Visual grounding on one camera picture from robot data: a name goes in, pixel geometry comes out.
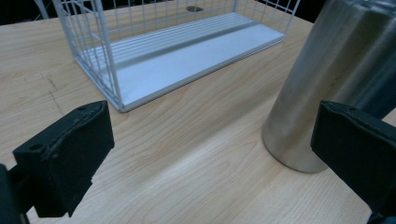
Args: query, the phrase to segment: metal bottle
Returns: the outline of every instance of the metal bottle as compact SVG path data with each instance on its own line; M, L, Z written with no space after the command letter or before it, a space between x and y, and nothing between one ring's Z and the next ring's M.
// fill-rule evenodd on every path
M321 172L327 165L310 147L320 100L383 118L396 106L395 83L396 1L329 0L262 127L262 140L290 168Z

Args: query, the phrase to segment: silver thermos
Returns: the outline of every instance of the silver thermos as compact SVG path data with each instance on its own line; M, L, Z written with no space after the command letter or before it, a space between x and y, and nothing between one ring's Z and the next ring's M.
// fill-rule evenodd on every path
M352 105L382 119L396 106L395 84L396 0L328 0L262 127L262 140L290 168L321 172L327 165L310 147L319 102Z

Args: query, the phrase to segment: metal wire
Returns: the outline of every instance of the metal wire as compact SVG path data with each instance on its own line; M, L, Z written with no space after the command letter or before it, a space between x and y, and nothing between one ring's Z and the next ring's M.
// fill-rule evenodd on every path
M132 63L138 63L151 52L180 44L174 39L188 43L194 38L231 32L250 22L285 34L300 0L52 1L76 60L102 92L122 108L115 61L134 58ZM103 10L104 2L111 5L111 10Z

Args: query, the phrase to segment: light wood tabletop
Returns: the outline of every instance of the light wood tabletop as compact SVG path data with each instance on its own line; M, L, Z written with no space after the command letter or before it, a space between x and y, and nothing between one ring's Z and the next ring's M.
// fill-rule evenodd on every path
M261 126L312 24L137 109L110 115L116 146L74 215L32 223L365 223L333 171L274 159ZM0 162L72 109L105 97L72 58L57 19L0 27ZM387 121L396 124L395 113Z

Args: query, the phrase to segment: screw hole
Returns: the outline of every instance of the screw hole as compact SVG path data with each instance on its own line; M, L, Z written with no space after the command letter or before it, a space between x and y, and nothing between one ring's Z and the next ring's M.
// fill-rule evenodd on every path
M29 147L29 149L35 151L35 150L39 150L42 147L43 147L42 144L35 144L35 145L32 145L31 147Z
M199 12L199 11L204 11L204 9L203 9L203 8L201 8L201 7L186 7L186 9L187 9L189 12Z

